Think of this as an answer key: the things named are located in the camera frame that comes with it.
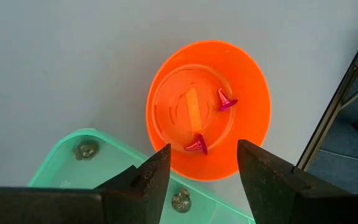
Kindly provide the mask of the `dark translucent plastic skull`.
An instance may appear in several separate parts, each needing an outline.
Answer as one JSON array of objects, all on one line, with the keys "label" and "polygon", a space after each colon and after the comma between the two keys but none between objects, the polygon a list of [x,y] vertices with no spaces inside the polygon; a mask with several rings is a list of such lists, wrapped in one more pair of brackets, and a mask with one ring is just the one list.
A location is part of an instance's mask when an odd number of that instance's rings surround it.
[{"label": "dark translucent plastic skull", "polygon": [[189,212],[192,206],[192,201],[188,189],[181,187],[178,193],[172,196],[171,205],[178,213]]},{"label": "dark translucent plastic skull", "polygon": [[74,148],[73,154],[76,160],[89,160],[98,154],[100,150],[99,143],[92,139],[80,141]]}]

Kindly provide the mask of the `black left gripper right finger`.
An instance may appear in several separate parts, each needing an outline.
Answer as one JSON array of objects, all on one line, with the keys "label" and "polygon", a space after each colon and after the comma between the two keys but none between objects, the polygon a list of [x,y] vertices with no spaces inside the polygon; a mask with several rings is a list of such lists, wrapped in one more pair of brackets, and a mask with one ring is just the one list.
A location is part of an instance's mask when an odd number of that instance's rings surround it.
[{"label": "black left gripper right finger", "polygon": [[248,140],[237,142],[256,224],[358,224],[358,194],[321,180]]}]

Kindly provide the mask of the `black table frame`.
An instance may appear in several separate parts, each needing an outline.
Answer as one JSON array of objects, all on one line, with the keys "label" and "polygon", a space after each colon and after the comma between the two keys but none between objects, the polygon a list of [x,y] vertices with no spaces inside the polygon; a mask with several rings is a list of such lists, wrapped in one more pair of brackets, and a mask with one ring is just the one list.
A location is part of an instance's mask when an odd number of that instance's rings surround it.
[{"label": "black table frame", "polygon": [[302,153],[296,165],[297,168],[302,170],[307,170],[309,168],[338,113],[358,98],[358,90],[354,94],[349,95],[351,86],[354,84],[357,77],[358,51],[352,59],[349,68],[343,76],[343,79],[331,98],[331,101],[324,111],[324,114],[312,134],[311,139]]}]

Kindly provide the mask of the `purple plastic witch hat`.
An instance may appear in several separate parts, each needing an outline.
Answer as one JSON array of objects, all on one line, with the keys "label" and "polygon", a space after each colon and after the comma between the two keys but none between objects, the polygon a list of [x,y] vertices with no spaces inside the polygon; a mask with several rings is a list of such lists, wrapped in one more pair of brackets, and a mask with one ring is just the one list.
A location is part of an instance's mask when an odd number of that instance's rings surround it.
[{"label": "purple plastic witch hat", "polygon": [[204,155],[208,154],[208,147],[204,140],[202,134],[195,135],[195,141],[187,146],[184,146],[183,149],[188,152],[202,152]]},{"label": "purple plastic witch hat", "polygon": [[237,99],[231,99],[229,98],[224,92],[223,89],[220,88],[218,90],[218,96],[219,99],[221,100],[221,106],[220,106],[220,111],[225,111],[227,109],[229,109],[230,107],[234,106],[238,100]]}]

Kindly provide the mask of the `orange plastic bowl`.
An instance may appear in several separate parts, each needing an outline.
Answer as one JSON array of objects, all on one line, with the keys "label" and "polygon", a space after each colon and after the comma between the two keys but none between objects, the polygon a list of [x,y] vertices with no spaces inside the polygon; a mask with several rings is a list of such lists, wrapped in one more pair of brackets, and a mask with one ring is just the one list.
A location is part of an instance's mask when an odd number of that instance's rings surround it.
[{"label": "orange plastic bowl", "polygon": [[[238,102],[220,111],[218,90]],[[267,136],[271,99],[254,59],[221,40],[204,40],[176,51],[150,85],[145,122],[155,151],[170,144],[171,168],[187,179],[213,182],[235,174],[237,142],[258,146]],[[183,149],[202,134],[208,154]]]}]

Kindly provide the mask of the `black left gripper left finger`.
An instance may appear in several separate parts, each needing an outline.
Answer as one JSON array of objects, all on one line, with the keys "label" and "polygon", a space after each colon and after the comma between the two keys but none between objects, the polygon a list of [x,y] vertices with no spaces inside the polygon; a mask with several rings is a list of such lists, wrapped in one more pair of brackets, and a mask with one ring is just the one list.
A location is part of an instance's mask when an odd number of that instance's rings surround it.
[{"label": "black left gripper left finger", "polygon": [[0,187],[0,224],[159,224],[171,145],[94,189]]}]

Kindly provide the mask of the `teal plastic tray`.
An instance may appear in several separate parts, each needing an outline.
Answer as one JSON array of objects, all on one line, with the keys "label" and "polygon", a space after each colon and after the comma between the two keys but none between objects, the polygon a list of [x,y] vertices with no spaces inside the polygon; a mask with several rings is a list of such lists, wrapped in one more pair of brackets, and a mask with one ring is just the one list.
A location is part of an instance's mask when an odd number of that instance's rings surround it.
[{"label": "teal plastic tray", "polygon": [[[97,142],[99,152],[90,159],[77,160],[75,149],[87,140]],[[93,128],[79,129],[54,145],[29,186],[92,189],[131,165],[139,167],[147,158],[106,133]],[[172,197],[181,188],[189,191],[192,202],[186,213],[179,213],[172,207]],[[223,202],[201,183],[171,172],[160,224],[255,224],[255,220]]]}]

